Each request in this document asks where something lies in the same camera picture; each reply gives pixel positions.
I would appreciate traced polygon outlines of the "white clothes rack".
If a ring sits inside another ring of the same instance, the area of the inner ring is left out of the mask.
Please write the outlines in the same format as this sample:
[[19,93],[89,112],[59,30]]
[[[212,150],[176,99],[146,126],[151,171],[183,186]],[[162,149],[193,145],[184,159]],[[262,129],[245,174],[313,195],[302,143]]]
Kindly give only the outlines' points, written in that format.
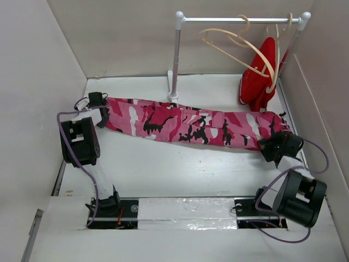
[[[282,32],[283,28],[287,26],[287,18],[248,18],[250,25],[278,25],[279,31]],[[304,12],[299,18],[292,19],[292,25],[297,25],[297,30],[292,37],[283,57],[280,57],[280,67],[278,77],[281,75],[281,67],[286,63],[288,55],[292,52],[295,47],[299,37],[302,35],[302,32],[305,30],[306,25],[311,19],[310,12]],[[175,23],[175,41],[174,41],[174,56],[173,56],[173,66],[172,69],[167,72],[168,84],[169,84],[169,102],[177,102],[179,99],[179,94],[177,92],[177,79],[178,79],[178,67],[179,67],[179,50],[180,50],[180,37],[182,26],[185,23],[219,23],[219,24],[245,24],[246,22],[243,19],[238,17],[227,17],[227,18],[192,18],[185,17],[183,12],[176,12],[176,23]]]

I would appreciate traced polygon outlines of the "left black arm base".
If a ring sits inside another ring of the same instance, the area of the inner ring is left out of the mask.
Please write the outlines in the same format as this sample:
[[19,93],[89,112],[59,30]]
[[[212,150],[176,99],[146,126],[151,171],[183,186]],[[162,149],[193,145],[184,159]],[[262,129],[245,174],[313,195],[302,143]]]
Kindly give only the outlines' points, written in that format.
[[113,189],[112,195],[98,200],[98,210],[93,218],[96,200],[85,204],[89,210],[89,229],[117,229],[129,230],[138,228],[138,198],[120,198],[119,193]]

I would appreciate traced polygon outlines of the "beige hanger with red garment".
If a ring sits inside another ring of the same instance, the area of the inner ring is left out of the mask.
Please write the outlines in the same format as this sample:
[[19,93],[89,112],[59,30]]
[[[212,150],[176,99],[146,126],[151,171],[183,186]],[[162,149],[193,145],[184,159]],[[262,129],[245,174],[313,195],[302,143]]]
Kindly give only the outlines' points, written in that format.
[[278,73],[279,73],[279,67],[280,67],[280,39],[288,33],[288,31],[292,25],[292,19],[293,19],[293,14],[288,13],[287,26],[286,26],[286,28],[282,29],[282,32],[279,31],[279,26],[275,25],[275,33],[276,33],[275,38],[274,38],[274,40],[275,40],[275,71],[274,71],[274,75],[272,77],[271,87],[266,88],[267,94],[271,94],[275,89],[275,85],[276,85]]

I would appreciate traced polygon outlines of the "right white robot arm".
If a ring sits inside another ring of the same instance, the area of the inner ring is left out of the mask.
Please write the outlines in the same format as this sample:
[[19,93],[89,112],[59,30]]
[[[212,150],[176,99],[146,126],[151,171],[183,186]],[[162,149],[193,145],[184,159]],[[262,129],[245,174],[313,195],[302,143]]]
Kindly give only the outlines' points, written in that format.
[[[310,170],[297,158],[298,152],[308,142],[317,147],[324,155],[326,166],[321,171]],[[303,139],[291,132],[277,132],[270,138],[258,141],[261,153],[267,162],[274,162],[281,171],[268,186],[260,189],[260,194],[252,201],[252,208],[258,215],[274,213],[290,219],[306,228],[312,228],[317,222],[327,185],[314,178],[329,168],[329,159],[325,151],[315,143]],[[267,192],[284,177],[282,185],[273,200]]]

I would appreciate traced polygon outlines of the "empty beige wooden hanger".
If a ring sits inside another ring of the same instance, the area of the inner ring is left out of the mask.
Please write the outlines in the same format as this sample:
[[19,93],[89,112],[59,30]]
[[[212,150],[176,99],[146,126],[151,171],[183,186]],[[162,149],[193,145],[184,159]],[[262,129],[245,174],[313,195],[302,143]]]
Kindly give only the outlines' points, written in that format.
[[[226,56],[228,56],[229,58],[233,59],[234,61],[238,62],[239,64],[243,65],[244,67],[246,67],[246,69],[251,70],[252,72],[256,73],[257,75],[263,77],[263,78],[273,78],[275,76],[275,70],[272,67],[270,61],[266,58],[266,56],[257,48],[255,47],[252,43],[250,43],[249,41],[247,41],[246,39],[244,39],[242,37],[242,33],[247,32],[250,28],[250,22],[249,19],[245,16],[245,15],[238,15],[238,18],[243,19],[243,21],[246,22],[246,26],[243,29],[240,29],[238,34],[235,34],[233,32],[224,30],[224,29],[219,29],[219,28],[208,28],[205,29],[203,31],[201,31],[198,36],[200,37],[200,39],[207,44],[208,46],[222,52],[223,54],[225,54]],[[257,67],[252,67],[248,64],[246,64],[245,62],[239,60],[238,58],[232,56],[231,54],[229,54],[228,52],[224,51],[223,49],[217,47],[216,45],[214,45],[214,43],[209,39],[209,34],[211,32],[219,32],[219,33],[223,33],[228,40],[236,45],[239,46],[241,48],[245,48],[245,49],[252,49],[254,51],[254,53],[257,55],[257,57],[259,57],[262,62],[264,63],[264,67],[261,70],[259,70]]]

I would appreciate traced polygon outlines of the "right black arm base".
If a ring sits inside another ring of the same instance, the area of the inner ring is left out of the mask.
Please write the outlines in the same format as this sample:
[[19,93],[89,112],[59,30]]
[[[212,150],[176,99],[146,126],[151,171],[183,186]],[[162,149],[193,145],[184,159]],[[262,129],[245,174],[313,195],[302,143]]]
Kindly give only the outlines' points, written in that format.
[[264,187],[259,188],[254,196],[234,198],[234,206],[230,209],[230,212],[236,216],[238,229],[255,229],[255,226],[261,229],[288,228],[285,218],[268,212],[261,212],[255,208],[255,202],[263,191]]

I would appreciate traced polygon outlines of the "red shorts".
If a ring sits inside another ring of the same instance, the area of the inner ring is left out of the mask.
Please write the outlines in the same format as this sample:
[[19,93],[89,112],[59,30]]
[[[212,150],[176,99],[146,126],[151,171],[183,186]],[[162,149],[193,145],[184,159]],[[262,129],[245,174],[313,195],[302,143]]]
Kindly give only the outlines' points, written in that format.
[[255,55],[250,66],[261,72],[264,70],[264,74],[268,74],[268,77],[247,69],[240,79],[239,102],[242,105],[248,104],[251,111],[263,112],[275,95],[275,90],[271,93],[266,92],[267,87],[271,87],[273,79],[269,76],[269,70],[259,55]]

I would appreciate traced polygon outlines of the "pink camouflage trousers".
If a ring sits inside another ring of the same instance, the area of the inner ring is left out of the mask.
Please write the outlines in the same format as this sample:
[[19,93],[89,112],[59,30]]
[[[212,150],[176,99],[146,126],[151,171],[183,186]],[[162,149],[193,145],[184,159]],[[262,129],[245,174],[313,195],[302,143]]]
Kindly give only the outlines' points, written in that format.
[[170,102],[108,98],[106,127],[158,142],[182,142],[258,151],[258,141],[289,132],[286,121],[267,112],[223,112]]

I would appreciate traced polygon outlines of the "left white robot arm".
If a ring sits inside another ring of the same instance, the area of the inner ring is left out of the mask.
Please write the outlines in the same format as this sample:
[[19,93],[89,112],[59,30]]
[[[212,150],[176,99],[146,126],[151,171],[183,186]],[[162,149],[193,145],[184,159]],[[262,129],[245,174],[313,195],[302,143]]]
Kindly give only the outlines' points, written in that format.
[[57,114],[63,159],[80,169],[91,180],[95,198],[86,206],[92,212],[116,216],[121,212],[121,200],[115,186],[107,184],[102,168],[97,164],[101,149],[97,128],[106,127],[110,118],[107,94],[89,93],[74,105],[73,112]]

